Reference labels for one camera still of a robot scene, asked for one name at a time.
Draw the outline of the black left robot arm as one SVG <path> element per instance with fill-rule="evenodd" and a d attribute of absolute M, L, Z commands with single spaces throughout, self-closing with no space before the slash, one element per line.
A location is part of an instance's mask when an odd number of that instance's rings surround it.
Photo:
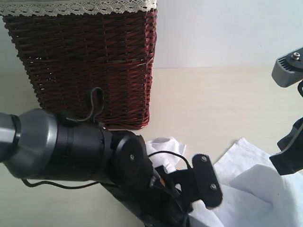
<path fill-rule="evenodd" d="M 188 227 L 192 205 L 164 169 L 154 168 L 141 136 L 98 122 L 33 109 L 0 115 L 0 161 L 28 184 L 101 184 L 147 227 Z"/>

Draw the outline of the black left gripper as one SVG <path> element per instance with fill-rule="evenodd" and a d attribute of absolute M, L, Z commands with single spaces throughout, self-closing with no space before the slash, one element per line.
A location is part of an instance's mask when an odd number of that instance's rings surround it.
<path fill-rule="evenodd" d="M 157 180 L 153 187 L 143 191 L 123 189 L 114 184 L 102 186 L 146 227 L 189 227 L 189 212 L 193 206 L 183 203 L 181 191 L 176 189 L 164 166 L 155 170 L 162 183 Z"/>

